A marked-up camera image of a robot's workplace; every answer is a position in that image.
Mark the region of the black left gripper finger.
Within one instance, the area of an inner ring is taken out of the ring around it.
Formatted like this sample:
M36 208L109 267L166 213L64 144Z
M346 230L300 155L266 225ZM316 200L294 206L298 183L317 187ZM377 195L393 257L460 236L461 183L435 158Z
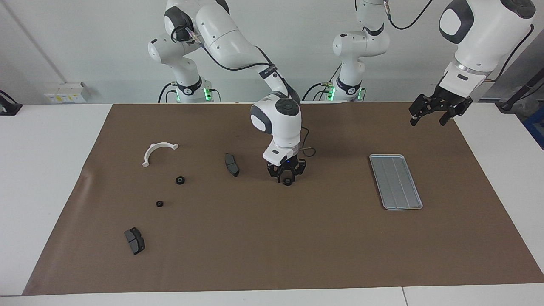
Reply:
M457 103L455 106L450 102L445 102L445 113L441 116L439 123L445 126L455 116L462 116L472 103L472 99L464 99L464 101Z
M437 98L434 95L426 96L424 94L418 95L414 102L409 107L411 115L410 124L415 127L419 120L435 112L437 106Z

